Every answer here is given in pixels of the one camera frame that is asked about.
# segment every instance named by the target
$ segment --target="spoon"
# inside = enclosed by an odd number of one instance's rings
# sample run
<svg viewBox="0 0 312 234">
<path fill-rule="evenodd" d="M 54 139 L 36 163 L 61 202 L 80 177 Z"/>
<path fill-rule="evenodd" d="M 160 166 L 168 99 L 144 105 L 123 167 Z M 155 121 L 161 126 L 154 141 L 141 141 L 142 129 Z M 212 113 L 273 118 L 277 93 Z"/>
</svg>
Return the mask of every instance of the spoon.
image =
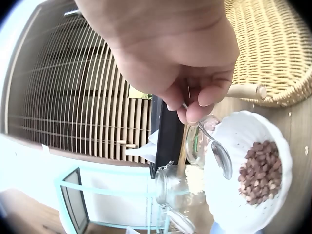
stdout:
<svg viewBox="0 0 312 234">
<path fill-rule="evenodd" d="M 184 108 L 187 110 L 188 106 L 183 103 Z M 215 140 L 204 128 L 201 121 L 197 123 L 198 128 L 212 141 L 211 149 L 216 158 L 216 161 L 219 167 L 222 169 L 223 176 L 230 180 L 232 178 L 232 162 L 227 150 L 223 147 L 223 145 Z"/>
</svg>

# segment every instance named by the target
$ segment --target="jar lid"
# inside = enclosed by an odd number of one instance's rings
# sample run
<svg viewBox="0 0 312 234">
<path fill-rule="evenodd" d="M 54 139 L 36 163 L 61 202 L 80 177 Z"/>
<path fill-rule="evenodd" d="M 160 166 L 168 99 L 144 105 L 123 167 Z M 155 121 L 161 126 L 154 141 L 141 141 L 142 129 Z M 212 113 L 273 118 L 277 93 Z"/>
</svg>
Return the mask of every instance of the jar lid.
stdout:
<svg viewBox="0 0 312 234">
<path fill-rule="evenodd" d="M 180 232 L 184 234 L 195 233 L 194 224 L 180 212 L 177 212 L 174 209 L 170 209 L 167 211 L 167 215 L 169 215 L 171 222 Z"/>
</svg>

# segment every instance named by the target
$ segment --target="hand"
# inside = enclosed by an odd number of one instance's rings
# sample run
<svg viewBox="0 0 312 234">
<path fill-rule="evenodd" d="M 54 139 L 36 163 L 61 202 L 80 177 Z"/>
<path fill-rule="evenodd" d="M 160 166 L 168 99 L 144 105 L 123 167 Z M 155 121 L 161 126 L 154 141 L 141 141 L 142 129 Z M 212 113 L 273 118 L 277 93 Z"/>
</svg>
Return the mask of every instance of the hand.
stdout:
<svg viewBox="0 0 312 234">
<path fill-rule="evenodd" d="M 182 123 L 195 124 L 225 97 L 239 49 L 222 0 L 76 2 L 125 79 L 162 98 Z"/>
</svg>

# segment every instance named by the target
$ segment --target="glass jar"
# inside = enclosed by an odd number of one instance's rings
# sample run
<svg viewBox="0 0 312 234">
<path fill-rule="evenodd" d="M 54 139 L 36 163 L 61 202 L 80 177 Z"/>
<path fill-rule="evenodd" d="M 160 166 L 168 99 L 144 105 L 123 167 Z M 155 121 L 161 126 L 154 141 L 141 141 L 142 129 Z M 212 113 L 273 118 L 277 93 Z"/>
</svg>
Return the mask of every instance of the glass jar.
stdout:
<svg viewBox="0 0 312 234">
<path fill-rule="evenodd" d="M 155 175 L 156 201 L 167 208 L 170 221 L 182 233 L 195 233 L 192 207 L 205 202 L 203 169 L 198 165 L 173 165 L 170 161 Z"/>
<path fill-rule="evenodd" d="M 202 124 L 209 134 L 212 134 L 220 121 L 214 115 L 208 115 Z M 202 133 L 198 126 L 189 126 L 185 140 L 186 158 L 190 164 L 197 164 L 201 168 L 205 164 L 205 156 L 210 139 Z"/>
</svg>

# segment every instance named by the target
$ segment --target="bowl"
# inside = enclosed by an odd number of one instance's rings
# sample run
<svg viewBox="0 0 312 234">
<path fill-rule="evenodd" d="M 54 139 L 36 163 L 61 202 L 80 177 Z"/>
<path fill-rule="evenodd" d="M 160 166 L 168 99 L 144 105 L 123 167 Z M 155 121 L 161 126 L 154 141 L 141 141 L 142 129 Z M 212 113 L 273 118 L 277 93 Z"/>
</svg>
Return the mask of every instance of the bowl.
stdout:
<svg viewBox="0 0 312 234">
<path fill-rule="evenodd" d="M 228 150 L 233 176 L 222 175 L 211 150 L 205 157 L 204 183 L 209 211 L 222 229 L 233 234 L 254 234 L 266 227 L 285 202 L 292 181 L 292 158 L 288 142 L 280 130 L 265 117 L 249 111 L 234 112 L 216 126 L 212 136 Z M 282 163 L 281 189 L 273 199 L 258 207 L 247 204 L 239 195 L 239 168 L 247 161 L 245 155 L 254 142 L 274 141 Z"/>
</svg>

